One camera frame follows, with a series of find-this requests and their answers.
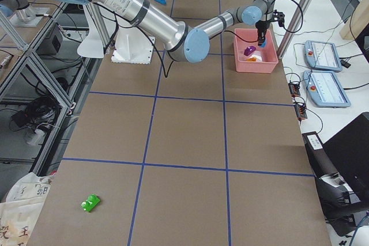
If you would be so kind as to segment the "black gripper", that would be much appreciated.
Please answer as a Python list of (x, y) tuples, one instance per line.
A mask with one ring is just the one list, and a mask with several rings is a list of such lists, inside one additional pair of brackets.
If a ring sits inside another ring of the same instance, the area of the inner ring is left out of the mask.
[(258, 32), (258, 43), (261, 43), (265, 40), (266, 31), (269, 28), (269, 21), (258, 21), (255, 24), (255, 27)]

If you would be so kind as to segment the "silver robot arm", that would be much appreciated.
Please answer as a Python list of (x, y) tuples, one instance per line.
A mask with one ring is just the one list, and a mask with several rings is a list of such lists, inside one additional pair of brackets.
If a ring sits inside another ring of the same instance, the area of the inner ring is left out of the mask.
[(228, 9), (224, 13), (196, 26), (175, 21), (148, 0), (61, 0), (68, 3), (102, 3), (125, 19), (131, 26), (140, 27), (164, 44), (170, 57), (178, 62), (197, 63), (204, 60), (210, 49), (210, 38), (238, 23), (255, 25), (259, 46), (266, 40), (266, 31), (273, 19), (275, 0), (254, 0), (248, 6)]

